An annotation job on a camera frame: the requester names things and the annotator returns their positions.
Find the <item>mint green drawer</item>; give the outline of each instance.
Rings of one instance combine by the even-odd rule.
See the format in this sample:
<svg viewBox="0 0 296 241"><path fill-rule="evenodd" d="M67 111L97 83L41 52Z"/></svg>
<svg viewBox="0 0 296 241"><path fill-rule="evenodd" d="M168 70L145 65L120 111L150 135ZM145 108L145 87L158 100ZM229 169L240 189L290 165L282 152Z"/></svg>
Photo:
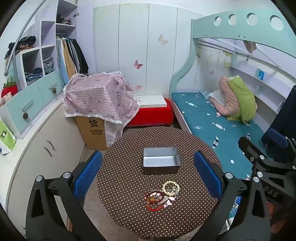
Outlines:
<svg viewBox="0 0 296 241"><path fill-rule="evenodd" d="M59 69L44 76L37 82L45 105L47 105L63 90L62 78Z"/></svg>
<svg viewBox="0 0 296 241"><path fill-rule="evenodd" d="M21 133L28 122L43 108L42 100L37 81L17 93L6 103L10 117ZM24 112L28 113L28 119L23 118Z"/></svg>

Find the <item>blue gripper pad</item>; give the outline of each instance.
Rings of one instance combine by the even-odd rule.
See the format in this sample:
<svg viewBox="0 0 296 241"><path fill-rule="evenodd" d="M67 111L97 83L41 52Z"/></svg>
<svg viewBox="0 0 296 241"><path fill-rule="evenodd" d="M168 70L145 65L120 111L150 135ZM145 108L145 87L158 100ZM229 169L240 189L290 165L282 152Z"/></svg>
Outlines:
<svg viewBox="0 0 296 241"><path fill-rule="evenodd" d="M222 183L200 152L193 157L194 166L212 197L222 198Z"/></svg>
<svg viewBox="0 0 296 241"><path fill-rule="evenodd" d="M267 136L272 139L280 148L287 148L288 147L288 141L287 139L278 133L273 128L269 128L266 132Z"/></svg>
<svg viewBox="0 0 296 241"><path fill-rule="evenodd" d="M85 197L90 185L92 184L95 176L97 175L100 167L102 166L103 155L97 152L89 161L87 166L83 169L74 184L74 196L78 200Z"/></svg>

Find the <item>round table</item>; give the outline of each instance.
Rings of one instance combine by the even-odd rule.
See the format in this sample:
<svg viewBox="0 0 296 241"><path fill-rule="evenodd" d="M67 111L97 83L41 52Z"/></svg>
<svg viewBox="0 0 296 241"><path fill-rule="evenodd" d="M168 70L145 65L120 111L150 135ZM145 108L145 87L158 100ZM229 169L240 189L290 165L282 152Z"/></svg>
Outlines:
<svg viewBox="0 0 296 241"><path fill-rule="evenodd" d="M178 173L144 175L145 147L177 147L181 161ZM201 225L217 200L209 195L193 165L193 154L198 150L221 167L218 157L205 142L180 129L148 127L116 141L105 153L97 177L99 196L113 220L141 238L178 238ZM172 206L156 212L147 210L144 193L161 189L169 180L180 185L179 197Z"/></svg>

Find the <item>pile of jewelry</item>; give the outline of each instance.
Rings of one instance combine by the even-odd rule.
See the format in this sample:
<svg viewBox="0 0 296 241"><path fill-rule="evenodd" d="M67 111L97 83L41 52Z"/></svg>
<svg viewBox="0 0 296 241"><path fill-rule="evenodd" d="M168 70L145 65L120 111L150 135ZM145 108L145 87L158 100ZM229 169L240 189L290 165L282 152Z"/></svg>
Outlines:
<svg viewBox="0 0 296 241"><path fill-rule="evenodd" d="M168 184L172 184L171 189L166 188ZM163 184L161 190L153 189L149 193L145 193L146 207L150 211L158 211L162 208L172 205L172 201L178 198L180 186L174 181L167 181ZM151 205L158 205L157 208L152 208Z"/></svg>

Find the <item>tiled floor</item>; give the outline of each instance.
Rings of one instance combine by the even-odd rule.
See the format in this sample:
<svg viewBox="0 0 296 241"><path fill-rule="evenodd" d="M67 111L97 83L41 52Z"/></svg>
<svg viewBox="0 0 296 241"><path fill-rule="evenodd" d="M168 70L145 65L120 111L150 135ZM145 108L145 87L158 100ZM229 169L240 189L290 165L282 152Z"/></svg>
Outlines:
<svg viewBox="0 0 296 241"><path fill-rule="evenodd" d="M130 133L137 130L138 128L127 128L123 131L123 134ZM82 161L86 161L90 155L93 153L93 150L86 149ZM97 227L100 233L108 241L138 241L139 237L137 234L133 233L125 227L117 225L104 205L101 202L101 199L98 194L98 187L96 183L96 178L91 184L84 201L84 211L88 215L92 223ZM192 237L196 233L197 229L180 237L177 241L185 241L185 238Z"/></svg>

